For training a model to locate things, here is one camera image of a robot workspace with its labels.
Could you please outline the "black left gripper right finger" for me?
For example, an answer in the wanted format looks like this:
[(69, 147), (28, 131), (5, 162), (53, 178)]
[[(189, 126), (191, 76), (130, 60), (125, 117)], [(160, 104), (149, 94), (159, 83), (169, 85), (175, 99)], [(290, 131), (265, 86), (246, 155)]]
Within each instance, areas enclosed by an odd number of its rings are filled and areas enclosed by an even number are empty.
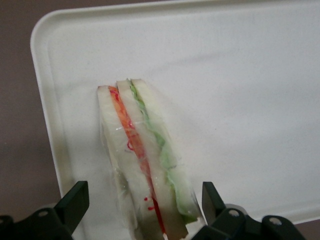
[(202, 183), (202, 210), (206, 220), (193, 240), (304, 240), (288, 219), (266, 215), (261, 221), (251, 218), (237, 205), (226, 205), (214, 184)]

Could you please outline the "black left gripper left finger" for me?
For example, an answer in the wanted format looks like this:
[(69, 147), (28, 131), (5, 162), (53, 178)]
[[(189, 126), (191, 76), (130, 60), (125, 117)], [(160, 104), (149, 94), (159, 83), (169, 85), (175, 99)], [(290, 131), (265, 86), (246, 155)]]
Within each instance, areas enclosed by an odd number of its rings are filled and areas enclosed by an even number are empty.
[(72, 240), (72, 234), (90, 205), (87, 181), (78, 181), (54, 207), (41, 208), (15, 222), (0, 217), (2, 240)]

